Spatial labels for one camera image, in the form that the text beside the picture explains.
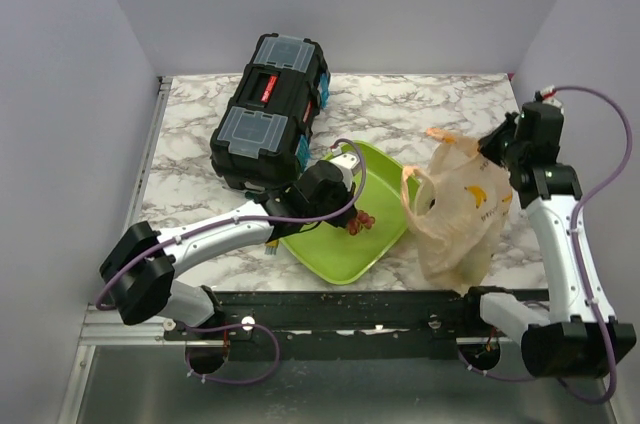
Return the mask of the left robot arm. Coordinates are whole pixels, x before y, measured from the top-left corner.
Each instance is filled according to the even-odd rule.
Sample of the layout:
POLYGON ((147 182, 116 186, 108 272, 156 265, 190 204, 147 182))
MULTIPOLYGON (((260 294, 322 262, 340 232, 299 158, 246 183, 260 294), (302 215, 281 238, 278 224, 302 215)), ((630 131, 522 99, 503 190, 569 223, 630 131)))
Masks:
POLYGON ((95 299, 101 311, 115 309, 132 326, 163 317, 201 339, 214 337, 222 310, 206 286, 179 276, 207 260, 251 245, 299 234, 312 223, 347 228, 366 183, 363 160, 352 154, 320 160, 290 187, 263 193, 226 214, 172 229, 148 222, 130 226, 100 267, 104 287, 95 299))

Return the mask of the fake red grape bunch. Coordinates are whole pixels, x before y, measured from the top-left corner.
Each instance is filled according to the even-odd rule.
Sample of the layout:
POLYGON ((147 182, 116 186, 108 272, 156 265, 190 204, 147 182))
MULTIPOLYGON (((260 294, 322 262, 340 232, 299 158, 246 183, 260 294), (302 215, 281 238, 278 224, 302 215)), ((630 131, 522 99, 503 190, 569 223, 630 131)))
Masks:
POLYGON ((360 210, 354 218, 349 220, 346 229, 350 235, 355 236, 363 229, 371 229, 375 222, 376 220, 373 216, 360 210))

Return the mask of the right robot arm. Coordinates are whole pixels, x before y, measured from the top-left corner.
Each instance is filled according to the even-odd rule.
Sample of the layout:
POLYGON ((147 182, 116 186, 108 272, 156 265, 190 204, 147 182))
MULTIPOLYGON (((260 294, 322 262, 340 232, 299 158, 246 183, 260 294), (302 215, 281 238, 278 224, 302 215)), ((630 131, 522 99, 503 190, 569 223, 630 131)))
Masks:
POLYGON ((563 111, 529 102, 479 144, 508 171, 536 235, 548 283, 547 314, 501 288, 473 288, 460 323, 480 336, 496 328, 521 350, 535 378, 603 378, 634 347, 632 325, 619 322, 599 283, 581 217, 582 190, 573 167, 558 162, 563 111))

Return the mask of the translucent orange plastic bag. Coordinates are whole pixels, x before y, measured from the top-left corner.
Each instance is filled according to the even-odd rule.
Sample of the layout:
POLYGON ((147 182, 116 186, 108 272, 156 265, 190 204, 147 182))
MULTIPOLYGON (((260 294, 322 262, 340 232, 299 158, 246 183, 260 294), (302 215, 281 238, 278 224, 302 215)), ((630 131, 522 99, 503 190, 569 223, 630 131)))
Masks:
POLYGON ((477 139, 439 128, 427 135, 439 145, 425 170, 402 169, 401 203, 425 279, 463 296, 488 274, 513 190, 477 139))

